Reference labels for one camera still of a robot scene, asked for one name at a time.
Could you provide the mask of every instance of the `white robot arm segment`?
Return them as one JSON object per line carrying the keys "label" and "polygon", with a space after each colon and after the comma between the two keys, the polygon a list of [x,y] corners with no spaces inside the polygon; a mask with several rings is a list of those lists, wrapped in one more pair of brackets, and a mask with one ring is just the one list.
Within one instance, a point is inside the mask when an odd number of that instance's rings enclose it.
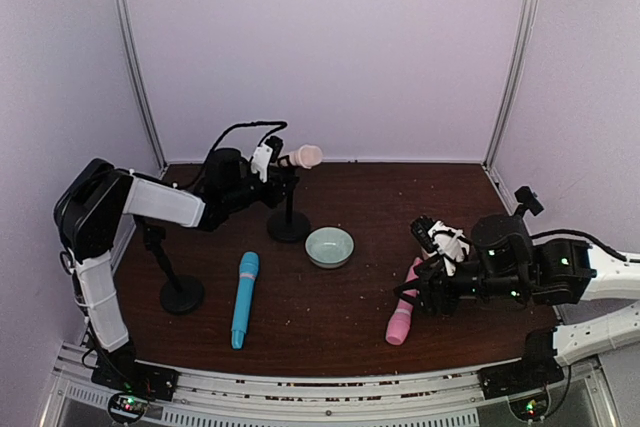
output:
{"label": "white robot arm segment", "polygon": [[[597,275],[589,282],[581,301],[640,299],[640,264],[616,259],[596,245],[589,249],[589,264]],[[640,302],[636,302],[587,322],[558,327],[553,336],[553,347],[558,352],[558,364],[564,366],[639,340]]]}
{"label": "white robot arm segment", "polygon": [[80,307],[87,312],[102,348],[113,352],[129,341],[129,332],[122,320],[113,285],[111,252],[74,262],[74,266],[84,298]]}
{"label": "white robot arm segment", "polygon": [[122,214],[197,227],[204,208],[202,199],[189,192],[134,177]]}

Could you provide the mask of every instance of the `blue toy microphone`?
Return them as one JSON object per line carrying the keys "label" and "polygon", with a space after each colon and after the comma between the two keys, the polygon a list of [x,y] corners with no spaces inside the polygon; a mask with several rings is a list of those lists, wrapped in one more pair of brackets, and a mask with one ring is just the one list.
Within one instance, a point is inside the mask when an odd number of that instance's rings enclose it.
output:
{"label": "blue toy microphone", "polygon": [[233,325],[231,326],[231,347],[236,350],[242,348],[244,336],[247,334],[253,285],[259,270],[260,258],[258,254],[246,252],[240,261],[240,281],[238,282],[236,308],[233,312]]}

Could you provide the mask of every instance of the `microphone stand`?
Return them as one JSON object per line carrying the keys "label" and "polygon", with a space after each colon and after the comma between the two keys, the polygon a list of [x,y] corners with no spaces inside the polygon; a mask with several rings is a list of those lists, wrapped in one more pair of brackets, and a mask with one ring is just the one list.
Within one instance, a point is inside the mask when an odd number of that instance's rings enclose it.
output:
{"label": "microphone stand", "polygon": [[165,229],[147,224],[140,216],[134,216],[136,225],[142,230],[145,248],[151,252],[160,269],[167,276],[167,282],[160,291],[160,305],[173,315],[185,315],[196,310],[204,300],[204,285],[200,280],[190,275],[176,275],[171,261],[164,249],[162,241],[165,239]]}
{"label": "microphone stand", "polygon": [[[295,167],[289,167],[293,174]],[[267,221],[267,232],[273,240],[293,244],[307,238],[311,232],[311,222],[306,215],[293,210],[293,192],[287,195],[285,210],[274,213]]]}

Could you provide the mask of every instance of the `white wall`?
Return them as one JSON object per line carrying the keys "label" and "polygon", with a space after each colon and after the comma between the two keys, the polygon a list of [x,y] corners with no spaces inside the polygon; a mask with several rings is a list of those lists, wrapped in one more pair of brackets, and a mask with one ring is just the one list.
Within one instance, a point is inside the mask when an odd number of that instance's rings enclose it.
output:
{"label": "white wall", "polygon": [[[170,161],[284,118],[332,159],[483,158],[522,0],[129,0]],[[257,133],[230,139],[245,148]]]}
{"label": "white wall", "polygon": [[0,425],[33,425],[61,341],[82,327],[55,201],[94,156],[155,169],[112,0],[0,0]]}
{"label": "white wall", "polygon": [[[496,163],[508,190],[529,184],[545,205],[531,230],[582,229],[640,252],[639,132],[640,0],[540,0]],[[603,356],[629,426],[639,360],[637,347]]]}

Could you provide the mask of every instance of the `cable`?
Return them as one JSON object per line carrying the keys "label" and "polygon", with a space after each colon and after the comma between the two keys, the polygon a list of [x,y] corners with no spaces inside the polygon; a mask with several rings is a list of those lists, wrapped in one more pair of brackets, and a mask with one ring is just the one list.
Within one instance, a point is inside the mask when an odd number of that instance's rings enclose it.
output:
{"label": "cable", "polygon": [[544,411],[544,415],[546,417],[547,413],[551,409],[551,404],[553,404],[553,401],[551,400],[551,392],[549,392],[549,384],[544,384],[544,393],[547,394],[547,409]]}
{"label": "cable", "polygon": [[92,347],[92,348],[90,348],[89,350],[87,350],[84,354],[82,354],[82,359],[80,359],[80,363],[82,363],[82,366],[83,366],[85,369],[96,370],[96,367],[91,367],[90,365],[87,365],[87,364],[85,363],[85,360],[87,360],[87,357],[88,357],[92,352],[94,352],[95,350],[96,350],[96,349],[94,349],[94,348]]}
{"label": "cable", "polygon": [[564,392],[562,392],[562,397],[560,397],[560,401],[555,405],[554,409],[551,412],[544,414],[544,420],[548,419],[552,415],[555,415],[555,413],[560,410],[560,407],[562,407],[562,404],[567,399],[567,394],[569,393],[569,388],[571,387],[571,365],[568,366],[568,369],[569,372],[567,373],[567,385],[564,388]]}
{"label": "cable", "polygon": [[109,356],[105,353],[104,349],[98,342],[98,336],[96,335],[96,331],[93,329],[93,325],[91,325],[91,322],[89,322],[89,337],[91,338],[91,342],[93,342],[93,348],[95,349],[96,353],[104,361],[104,363],[107,364],[109,369],[111,369],[114,374],[119,376],[124,381],[125,385],[133,384],[128,376],[124,375],[115,365],[113,365],[113,362],[111,362]]}
{"label": "cable", "polygon": [[73,265],[73,257],[71,256],[71,253],[65,249],[60,252],[58,258],[60,259],[62,270],[64,270],[65,274],[71,275],[72,272],[70,266]]}
{"label": "cable", "polygon": [[532,240],[535,239],[540,239],[542,237],[551,237],[553,235],[573,235],[575,237],[583,237],[587,240],[589,240],[591,243],[597,245],[598,247],[600,247],[602,250],[604,250],[607,254],[609,254],[611,257],[618,259],[622,262],[631,262],[631,263],[636,263],[636,264],[640,264],[640,259],[628,259],[626,258],[624,255],[622,255],[620,252],[618,252],[617,250],[615,250],[613,247],[608,246],[607,244],[605,244],[604,242],[602,242],[600,239],[598,239],[597,237],[588,234],[586,232],[582,232],[581,230],[572,230],[572,229],[556,229],[556,230],[549,230],[546,232],[539,232],[537,234],[534,234],[531,236]]}
{"label": "cable", "polygon": [[[231,127],[228,127],[224,132],[222,132],[220,137],[218,137],[216,139],[216,141],[213,143],[213,146],[211,147],[211,149],[209,149],[209,153],[207,154],[207,157],[209,157],[211,152],[213,152],[214,150],[216,150],[218,148],[218,146],[224,140],[224,138],[227,135],[229,135],[232,131],[234,131],[236,129],[243,129],[243,128],[249,128],[249,127],[266,127],[266,126],[271,126],[271,125],[275,125],[276,128],[271,129],[269,132],[267,132],[262,137],[262,139],[260,139],[260,142],[258,142],[258,145],[260,145],[269,135],[272,135],[272,134],[274,134],[276,132],[279,132],[280,130],[286,129],[288,124],[284,120],[273,120],[273,121],[272,120],[258,120],[258,121],[255,121],[255,122],[245,122],[245,123],[234,124]],[[200,169],[198,170],[198,173],[195,175],[195,177],[193,177],[193,179],[191,179],[186,185],[181,186],[180,188],[183,189],[183,190],[187,190],[187,189],[190,189],[191,187],[193,187],[196,184],[196,182],[198,182],[200,177],[202,177],[202,174],[204,173],[205,168],[206,168],[206,164],[203,163],[200,166]]]}

